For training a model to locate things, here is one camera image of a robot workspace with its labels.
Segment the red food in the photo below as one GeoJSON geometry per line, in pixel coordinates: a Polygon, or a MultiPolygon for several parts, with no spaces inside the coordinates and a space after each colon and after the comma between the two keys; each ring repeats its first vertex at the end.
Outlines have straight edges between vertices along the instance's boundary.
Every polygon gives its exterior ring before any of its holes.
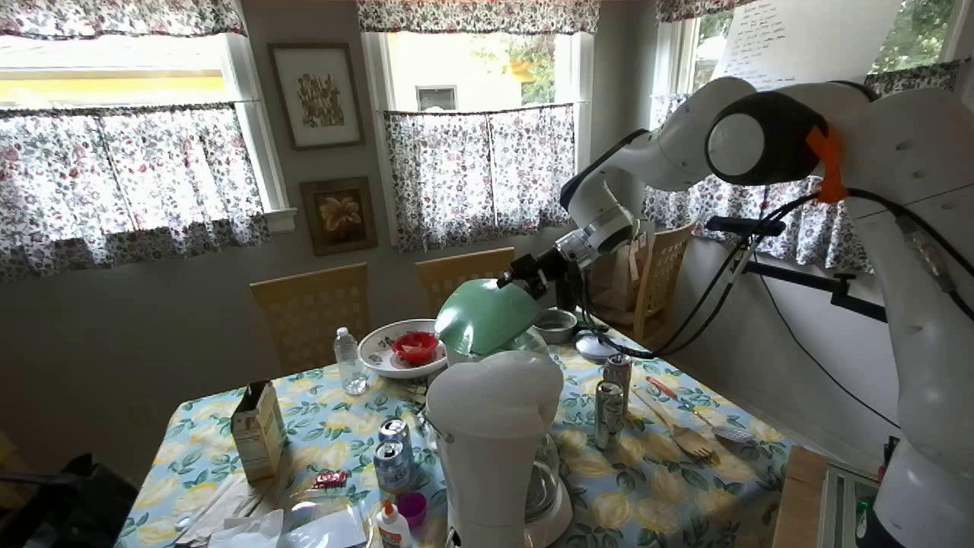
{"type": "Polygon", "coordinates": [[[405,365],[426,365],[438,355],[438,339],[432,331],[405,331],[394,342],[394,353],[405,365]]]}

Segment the blue floral tablecloth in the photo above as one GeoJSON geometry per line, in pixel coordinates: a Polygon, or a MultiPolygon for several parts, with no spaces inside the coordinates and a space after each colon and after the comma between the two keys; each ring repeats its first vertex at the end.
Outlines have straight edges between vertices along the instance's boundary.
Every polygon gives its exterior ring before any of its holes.
{"type": "MultiPolygon", "coordinates": [[[[630,421],[610,451],[595,444],[595,390],[602,367],[572,348],[551,348],[566,386],[555,421],[562,479],[575,519],[559,545],[770,545],[791,440],[735,402],[662,360],[634,360],[630,421]],[[689,455],[673,424],[699,429],[714,455],[689,455]]],[[[405,416],[429,495],[423,545],[443,539],[443,481],[432,451],[418,438],[418,382],[372,381],[364,397],[338,386],[338,367],[312,367],[273,381],[288,435],[288,495],[316,471],[349,471],[341,495],[376,509],[375,435],[386,416],[405,416]]],[[[245,390],[184,402],[125,519],[120,545],[174,545],[176,524],[242,479],[228,416],[245,390]]]]}

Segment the framed picture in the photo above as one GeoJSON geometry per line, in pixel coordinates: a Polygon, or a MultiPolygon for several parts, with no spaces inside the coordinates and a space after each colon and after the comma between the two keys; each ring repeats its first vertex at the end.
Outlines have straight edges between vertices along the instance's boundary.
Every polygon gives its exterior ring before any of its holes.
{"type": "Polygon", "coordinates": [[[302,202],[316,256],[375,247],[364,176],[302,183],[302,202]]]}
{"type": "Polygon", "coordinates": [[[293,147],[363,144],[348,46],[270,46],[293,147]]]}

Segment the plate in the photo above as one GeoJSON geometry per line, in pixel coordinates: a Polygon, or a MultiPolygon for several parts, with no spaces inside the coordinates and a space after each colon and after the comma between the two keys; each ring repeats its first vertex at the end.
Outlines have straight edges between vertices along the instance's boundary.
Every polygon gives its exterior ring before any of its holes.
{"type": "Polygon", "coordinates": [[[438,360],[432,360],[426,365],[415,365],[415,367],[402,365],[398,355],[394,353],[394,342],[407,331],[434,331],[434,319],[415,316],[415,319],[386,324],[386,326],[367,331],[360,342],[363,365],[382,377],[429,377],[451,363],[448,348],[438,344],[438,360]]]}

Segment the curtain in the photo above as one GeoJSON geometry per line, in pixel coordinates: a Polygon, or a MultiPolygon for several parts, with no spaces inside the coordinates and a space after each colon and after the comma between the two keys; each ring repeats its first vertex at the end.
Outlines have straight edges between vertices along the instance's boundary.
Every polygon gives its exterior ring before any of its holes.
{"type": "Polygon", "coordinates": [[[575,107],[386,111],[398,250],[525,234],[566,218],[575,107]]]}
{"type": "Polygon", "coordinates": [[[601,0],[360,0],[363,29],[595,34],[601,0]]]}
{"type": "Polygon", "coordinates": [[[906,88],[955,88],[955,78],[969,60],[948,60],[948,65],[929,65],[913,71],[894,71],[894,72],[870,72],[864,84],[875,95],[898,95],[906,88]]]}
{"type": "MultiPolygon", "coordinates": [[[[906,88],[952,88],[965,60],[898,71],[866,75],[864,84],[880,97],[906,88]]],[[[684,222],[707,222],[708,216],[750,216],[758,218],[778,204],[817,193],[819,179],[802,183],[775,183],[775,185],[732,185],[718,176],[707,176],[691,193],[653,193],[642,202],[642,218],[653,229],[676,229],[684,222]]],[[[870,270],[862,244],[847,222],[847,204],[804,204],[791,216],[786,216],[786,230],[778,238],[767,238],[758,247],[760,256],[783,260],[804,269],[824,270],[870,270]]]]}
{"type": "Polygon", "coordinates": [[[197,256],[266,234],[237,111],[0,111],[0,277],[197,256]]]}
{"type": "Polygon", "coordinates": [[[751,0],[656,0],[662,20],[699,17],[707,12],[737,9],[751,0]]]}
{"type": "Polygon", "coordinates": [[[245,34],[235,0],[0,0],[0,37],[207,37],[245,34]]]}

